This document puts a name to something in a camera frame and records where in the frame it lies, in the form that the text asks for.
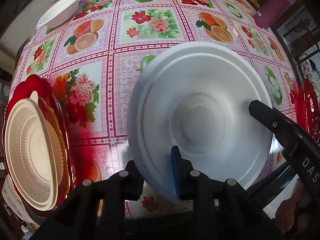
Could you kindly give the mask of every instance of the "pink checkered tablecloth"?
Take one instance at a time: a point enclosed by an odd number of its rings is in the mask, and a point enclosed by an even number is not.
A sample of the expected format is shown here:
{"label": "pink checkered tablecloth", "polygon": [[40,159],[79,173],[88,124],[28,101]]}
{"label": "pink checkered tablecloth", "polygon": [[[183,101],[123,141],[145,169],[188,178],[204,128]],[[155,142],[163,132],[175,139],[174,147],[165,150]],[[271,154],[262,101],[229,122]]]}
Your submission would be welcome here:
{"label": "pink checkered tablecloth", "polygon": [[[254,14],[246,0],[80,0],[76,14],[61,26],[34,30],[10,98],[31,74],[48,79],[71,124],[77,172],[95,181],[132,159],[126,120],[134,84],[154,56],[181,42],[214,42],[238,53],[260,75],[272,105],[296,121],[291,65],[273,32],[255,24]],[[266,73],[276,79],[277,93]],[[281,151],[280,145],[272,148],[258,180],[284,162]],[[126,202],[132,218],[189,209],[147,184],[139,201]]]}

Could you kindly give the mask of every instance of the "red plate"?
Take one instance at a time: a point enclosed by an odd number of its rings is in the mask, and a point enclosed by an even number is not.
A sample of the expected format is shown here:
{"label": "red plate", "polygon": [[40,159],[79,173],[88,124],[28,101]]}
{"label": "red plate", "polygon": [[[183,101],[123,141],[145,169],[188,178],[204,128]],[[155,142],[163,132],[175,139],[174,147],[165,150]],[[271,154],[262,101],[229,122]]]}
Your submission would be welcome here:
{"label": "red plate", "polygon": [[316,141],[320,134],[320,110],[312,83],[305,78],[298,95],[297,123]]}
{"label": "red plate", "polygon": [[[17,85],[16,89],[13,92],[12,99],[9,101],[5,110],[4,127],[2,130],[2,145],[4,147],[4,135],[5,135],[6,122],[8,120],[9,114],[13,106],[19,100],[29,98],[33,91],[37,91],[38,96],[45,101],[47,106],[49,106],[47,107],[44,103],[42,103],[41,100],[39,100],[39,107],[42,113],[44,114],[44,117],[50,123],[53,122],[52,117],[56,117],[56,120],[58,121],[58,125],[59,125],[58,127],[61,131],[61,135],[62,135],[66,152],[67,152],[68,175],[67,176],[64,175],[64,179],[62,180],[62,182],[58,187],[58,198],[57,198],[56,205],[59,205],[64,201],[64,199],[66,198],[66,195],[73,189],[74,178],[75,178],[75,168],[70,159],[72,155],[71,155],[71,151],[69,148],[69,141],[68,141],[68,134],[69,134],[67,132],[68,123],[66,122],[68,119],[65,117],[65,114],[62,111],[60,104],[55,97],[53,87],[46,79],[40,78],[38,75],[31,75],[24,82],[21,82],[19,85]],[[30,205],[29,207],[37,215],[44,216],[44,217],[47,216],[48,211],[42,212],[42,211],[36,210]]]}

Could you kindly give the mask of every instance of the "purple container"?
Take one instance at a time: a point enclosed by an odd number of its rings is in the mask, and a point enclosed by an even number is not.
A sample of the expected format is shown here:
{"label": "purple container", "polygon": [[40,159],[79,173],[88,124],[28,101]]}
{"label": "purple container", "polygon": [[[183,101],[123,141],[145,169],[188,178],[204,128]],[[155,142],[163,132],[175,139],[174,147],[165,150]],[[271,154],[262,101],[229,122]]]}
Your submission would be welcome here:
{"label": "purple container", "polygon": [[262,28],[267,29],[293,4],[296,0],[267,0],[257,14],[254,20]]}

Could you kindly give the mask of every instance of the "beige bowl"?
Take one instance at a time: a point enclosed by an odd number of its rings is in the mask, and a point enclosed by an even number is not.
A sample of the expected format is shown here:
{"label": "beige bowl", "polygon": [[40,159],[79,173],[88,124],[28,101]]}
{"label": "beige bowl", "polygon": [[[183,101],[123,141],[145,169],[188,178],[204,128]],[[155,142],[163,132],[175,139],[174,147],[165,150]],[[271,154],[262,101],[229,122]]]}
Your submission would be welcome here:
{"label": "beige bowl", "polygon": [[57,135],[50,132],[53,128],[46,123],[37,103],[38,94],[34,91],[12,108],[5,130],[5,153],[12,180],[22,197],[45,211],[57,201],[63,161],[61,148],[60,153],[59,149],[53,150],[60,147]]}

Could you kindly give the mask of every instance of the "white bowl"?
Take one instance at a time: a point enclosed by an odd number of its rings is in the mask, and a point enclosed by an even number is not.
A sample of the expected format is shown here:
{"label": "white bowl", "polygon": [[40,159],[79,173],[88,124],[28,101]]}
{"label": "white bowl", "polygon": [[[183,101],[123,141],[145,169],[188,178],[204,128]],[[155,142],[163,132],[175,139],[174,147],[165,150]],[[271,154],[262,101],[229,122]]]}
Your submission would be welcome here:
{"label": "white bowl", "polygon": [[42,25],[55,28],[73,16],[79,8],[79,0],[60,0],[39,19],[37,28]]}
{"label": "white bowl", "polygon": [[50,138],[50,124],[47,126],[37,102],[38,94],[34,91],[30,98],[18,101],[12,108],[5,130],[5,154],[10,175],[22,197],[45,211],[57,201],[57,169],[63,174],[63,161],[61,148],[54,156],[53,146],[57,148],[60,143],[57,138]]}
{"label": "white bowl", "polygon": [[178,200],[170,150],[209,178],[248,188],[260,174],[272,133],[249,114],[258,99],[272,107],[257,72],[238,54],[210,42],[186,42],[157,55],[132,91],[128,139],[145,180]]}

